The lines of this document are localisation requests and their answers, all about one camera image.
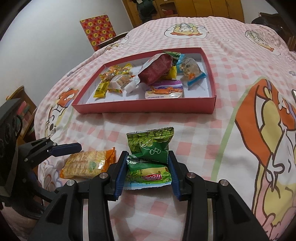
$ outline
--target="door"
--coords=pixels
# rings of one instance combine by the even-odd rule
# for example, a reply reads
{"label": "door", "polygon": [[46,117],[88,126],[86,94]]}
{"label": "door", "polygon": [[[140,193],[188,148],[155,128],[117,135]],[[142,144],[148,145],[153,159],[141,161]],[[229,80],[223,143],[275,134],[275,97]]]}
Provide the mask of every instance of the door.
{"label": "door", "polygon": [[226,0],[229,18],[236,19],[244,23],[244,12],[240,0]]}
{"label": "door", "polygon": [[210,0],[214,17],[229,18],[226,0]]}
{"label": "door", "polygon": [[196,16],[197,17],[208,17],[213,16],[213,10],[210,0],[193,0]]}

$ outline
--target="wooden cabinet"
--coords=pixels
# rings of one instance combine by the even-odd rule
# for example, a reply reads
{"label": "wooden cabinet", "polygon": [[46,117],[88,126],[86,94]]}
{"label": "wooden cabinet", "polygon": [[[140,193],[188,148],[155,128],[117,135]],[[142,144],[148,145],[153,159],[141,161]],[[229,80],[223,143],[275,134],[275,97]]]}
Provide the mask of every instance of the wooden cabinet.
{"label": "wooden cabinet", "polygon": [[[244,13],[240,0],[154,0],[157,14],[152,19],[167,17],[225,17],[244,23]],[[137,4],[132,0],[123,0],[134,27],[142,24]]]}

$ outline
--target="white wall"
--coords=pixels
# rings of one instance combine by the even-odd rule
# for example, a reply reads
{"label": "white wall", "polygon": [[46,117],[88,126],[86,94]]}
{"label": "white wall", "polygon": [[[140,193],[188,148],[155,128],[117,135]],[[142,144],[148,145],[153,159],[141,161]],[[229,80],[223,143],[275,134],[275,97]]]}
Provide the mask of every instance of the white wall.
{"label": "white wall", "polygon": [[251,23],[260,12],[274,14],[277,11],[265,0],[241,0],[244,22]]}
{"label": "white wall", "polygon": [[104,14],[117,34],[132,29],[121,0],[32,0],[0,41],[0,105],[21,85],[38,105],[94,53],[79,21]]}

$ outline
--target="orange snack bag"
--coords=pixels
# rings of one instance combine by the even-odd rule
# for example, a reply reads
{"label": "orange snack bag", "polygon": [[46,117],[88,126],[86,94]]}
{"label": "orange snack bag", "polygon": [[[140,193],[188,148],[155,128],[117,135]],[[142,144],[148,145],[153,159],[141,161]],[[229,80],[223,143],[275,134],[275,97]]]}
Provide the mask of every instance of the orange snack bag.
{"label": "orange snack bag", "polygon": [[109,165],[116,161],[115,147],[107,151],[87,151],[70,155],[61,170],[60,178],[84,177],[94,178],[106,172]]}

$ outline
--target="yellow snack packet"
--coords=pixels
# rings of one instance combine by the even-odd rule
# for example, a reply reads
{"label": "yellow snack packet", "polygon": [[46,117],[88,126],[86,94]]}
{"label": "yellow snack packet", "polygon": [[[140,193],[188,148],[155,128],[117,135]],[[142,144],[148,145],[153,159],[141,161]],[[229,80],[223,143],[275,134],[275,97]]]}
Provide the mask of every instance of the yellow snack packet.
{"label": "yellow snack packet", "polygon": [[131,71],[132,67],[133,66],[131,64],[127,64],[117,74],[129,74],[129,72]]}
{"label": "yellow snack packet", "polygon": [[107,89],[109,87],[109,84],[110,84],[110,82],[100,83],[96,89],[96,92],[94,94],[94,98],[104,97],[107,92]]}
{"label": "yellow snack packet", "polygon": [[120,93],[122,94],[122,90],[119,90],[119,89],[113,89],[113,88],[108,88],[108,92],[113,92],[113,93]]}
{"label": "yellow snack packet", "polygon": [[115,147],[107,151],[87,151],[70,155],[60,178],[84,177],[94,178],[101,172],[106,172],[109,165],[116,161]]}
{"label": "yellow snack packet", "polygon": [[177,77],[177,67],[172,66],[168,72],[160,77],[161,80],[174,80]]}

